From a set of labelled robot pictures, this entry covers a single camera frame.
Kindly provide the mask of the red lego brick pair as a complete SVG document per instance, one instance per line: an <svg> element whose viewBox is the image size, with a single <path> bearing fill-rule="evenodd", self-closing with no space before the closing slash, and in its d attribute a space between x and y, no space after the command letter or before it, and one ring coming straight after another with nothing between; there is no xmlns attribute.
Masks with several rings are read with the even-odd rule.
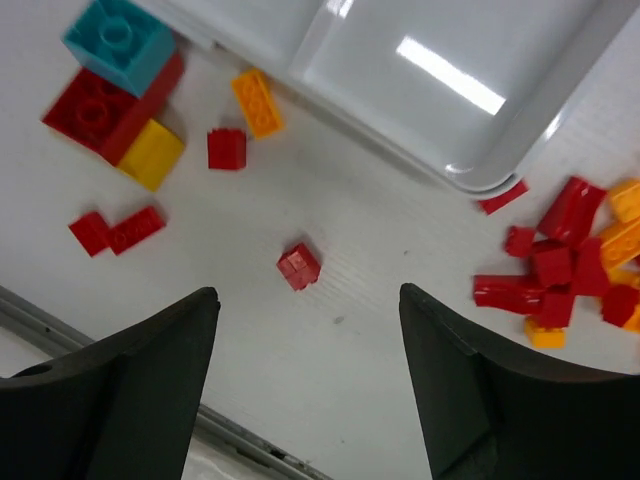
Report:
<svg viewBox="0 0 640 480"><path fill-rule="evenodd" d="M107 249L116 256L121 255L165 227L165 219L154 206L147 206L114 225L109 225L97 210L81 215L68 225L90 257Z"/></svg>

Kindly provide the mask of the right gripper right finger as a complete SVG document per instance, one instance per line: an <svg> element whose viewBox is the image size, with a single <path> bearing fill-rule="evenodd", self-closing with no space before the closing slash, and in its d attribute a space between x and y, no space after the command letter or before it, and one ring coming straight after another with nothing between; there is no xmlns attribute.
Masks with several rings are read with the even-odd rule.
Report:
<svg viewBox="0 0 640 480"><path fill-rule="evenodd" d="M560 360L399 293L406 358L436 479L635 479L639 379Z"/></svg>

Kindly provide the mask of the small red lego brick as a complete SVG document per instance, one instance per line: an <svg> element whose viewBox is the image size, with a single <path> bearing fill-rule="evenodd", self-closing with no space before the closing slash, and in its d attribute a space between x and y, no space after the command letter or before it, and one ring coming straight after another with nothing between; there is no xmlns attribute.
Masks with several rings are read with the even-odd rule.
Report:
<svg viewBox="0 0 640 480"><path fill-rule="evenodd" d="M247 165L247 138L243 130L219 128L207 134L208 168L238 171Z"/></svg>

